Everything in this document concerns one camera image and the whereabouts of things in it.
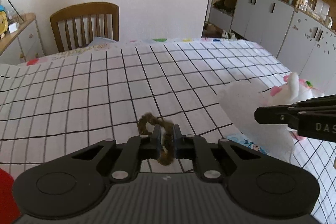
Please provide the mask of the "blue cushion on chair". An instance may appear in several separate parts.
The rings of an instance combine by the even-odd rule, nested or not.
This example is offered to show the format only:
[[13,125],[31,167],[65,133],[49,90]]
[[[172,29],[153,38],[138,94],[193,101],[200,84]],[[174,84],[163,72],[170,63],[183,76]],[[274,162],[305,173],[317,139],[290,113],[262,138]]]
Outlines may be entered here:
[[109,43],[117,43],[116,40],[108,39],[108,38],[102,38],[102,37],[94,37],[93,40],[88,44],[89,47],[93,46],[99,46],[103,44],[109,44]]

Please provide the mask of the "blue cartoon face mask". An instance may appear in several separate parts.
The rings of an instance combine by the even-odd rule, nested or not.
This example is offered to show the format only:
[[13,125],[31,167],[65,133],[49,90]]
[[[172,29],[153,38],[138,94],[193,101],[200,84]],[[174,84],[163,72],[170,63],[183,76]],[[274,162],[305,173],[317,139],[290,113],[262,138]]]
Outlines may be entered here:
[[255,142],[251,141],[243,134],[229,135],[226,138],[241,145],[244,145],[252,150],[258,151],[264,155],[268,154],[266,150],[264,150],[261,146],[257,145]]

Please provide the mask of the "orange red tin box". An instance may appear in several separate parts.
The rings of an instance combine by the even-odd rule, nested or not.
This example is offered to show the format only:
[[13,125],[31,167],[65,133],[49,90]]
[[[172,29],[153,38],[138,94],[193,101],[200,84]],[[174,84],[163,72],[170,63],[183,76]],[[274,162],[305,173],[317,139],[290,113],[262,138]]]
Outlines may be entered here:
[[0,170],[0,221],[1,224],[14,223],[21,216],[13,197],[13,177],[3,169]]

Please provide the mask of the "brown fuzzy scrunchie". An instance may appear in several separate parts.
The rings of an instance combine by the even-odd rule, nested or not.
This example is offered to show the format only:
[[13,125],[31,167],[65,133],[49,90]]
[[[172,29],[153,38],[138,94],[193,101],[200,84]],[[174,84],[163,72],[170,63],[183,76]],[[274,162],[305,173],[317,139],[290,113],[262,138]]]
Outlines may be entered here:
[[[158,131],[150,132],[147,124],[158,127]],[[154,135],[157,147],[159,148],[159,157],[157,162],[163,166],[168,166],[174,161],[174,124],[172,121],[155,117],[151,112],[143,114],[138,121],[138,132],[142,135]]]

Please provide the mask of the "small white card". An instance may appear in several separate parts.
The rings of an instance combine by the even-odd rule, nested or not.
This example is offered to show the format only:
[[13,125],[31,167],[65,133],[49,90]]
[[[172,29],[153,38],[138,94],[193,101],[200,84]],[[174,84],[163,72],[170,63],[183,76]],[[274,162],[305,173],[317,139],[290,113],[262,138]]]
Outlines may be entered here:
[[17,23],[17,22],[12,23],[11,25],[9,25],[9,28],[8,28],[9,33],[13,34],[13,33],[17,32],[19,30],[19,27],[20,27],[19,23]]

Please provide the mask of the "white pink plush toy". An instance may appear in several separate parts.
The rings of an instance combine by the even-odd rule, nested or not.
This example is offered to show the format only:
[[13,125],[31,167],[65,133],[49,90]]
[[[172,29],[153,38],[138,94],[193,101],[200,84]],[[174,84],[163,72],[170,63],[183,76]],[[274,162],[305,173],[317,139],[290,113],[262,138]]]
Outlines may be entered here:
[[[324,96],[323,92],[314,88],[309,81],[300,79],[296,72],[284,76],[283,80],[285,82],[283,85],[274,86],[270,89],[267,106],[292,105]],[[299,136],[297,129],[288,127],[288,131],[298,141],[306,139],[304,136]]]

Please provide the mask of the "brown wooden chair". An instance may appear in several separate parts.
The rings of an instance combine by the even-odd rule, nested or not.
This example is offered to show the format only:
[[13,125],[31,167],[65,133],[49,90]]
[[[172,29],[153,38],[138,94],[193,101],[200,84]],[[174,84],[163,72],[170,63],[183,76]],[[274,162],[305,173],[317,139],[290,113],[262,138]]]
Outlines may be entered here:
[[68,6],[50,16],[59,52],[84,48],[94,37],[120,40],[120,8],[109,2],[88,2]]

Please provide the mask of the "grid pattern tablecloth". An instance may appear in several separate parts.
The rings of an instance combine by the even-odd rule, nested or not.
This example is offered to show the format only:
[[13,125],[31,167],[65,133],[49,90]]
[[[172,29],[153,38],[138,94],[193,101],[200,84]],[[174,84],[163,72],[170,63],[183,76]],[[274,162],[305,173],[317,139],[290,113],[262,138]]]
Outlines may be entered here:
[[[288,75],[244,40],[112,43],[1,64],[1,168],[18,177],[105,138],[123,143],[147,112],[208,141],[241,134],[218,93],[243,81],[265,105]],[[271,145],[242,134],[272,154]]]

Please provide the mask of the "yellow teal tissue holder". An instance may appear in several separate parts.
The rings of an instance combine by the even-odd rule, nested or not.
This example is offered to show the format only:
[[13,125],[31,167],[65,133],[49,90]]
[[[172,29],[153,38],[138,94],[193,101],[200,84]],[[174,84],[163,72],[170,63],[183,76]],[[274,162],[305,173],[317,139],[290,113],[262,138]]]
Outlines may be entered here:
[[0,36],[1,36],[1,39],[5,37],[6,32],[8,30],[8,26],[9,25],[7,21],[7,13],[3,5],[1,5],[1,8],[0,8]]

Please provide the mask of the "grey wooden wall cabinet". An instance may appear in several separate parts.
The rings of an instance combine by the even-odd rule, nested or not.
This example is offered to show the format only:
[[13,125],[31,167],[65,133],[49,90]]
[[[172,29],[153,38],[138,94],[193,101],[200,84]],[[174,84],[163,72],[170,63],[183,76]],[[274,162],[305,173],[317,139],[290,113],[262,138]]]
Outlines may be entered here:
[[327,95],[335,93],[335,0],[209,0],[220,36],[260,44]]

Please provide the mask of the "white wooden side cabinet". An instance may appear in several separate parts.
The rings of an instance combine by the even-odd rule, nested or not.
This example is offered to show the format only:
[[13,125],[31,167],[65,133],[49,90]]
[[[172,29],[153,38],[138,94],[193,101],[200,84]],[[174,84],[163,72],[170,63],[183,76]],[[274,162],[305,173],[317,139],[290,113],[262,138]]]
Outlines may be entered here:
[[1,39],[1,64],[18,65],[45,55],[35,14],[25,17],[16,32]]

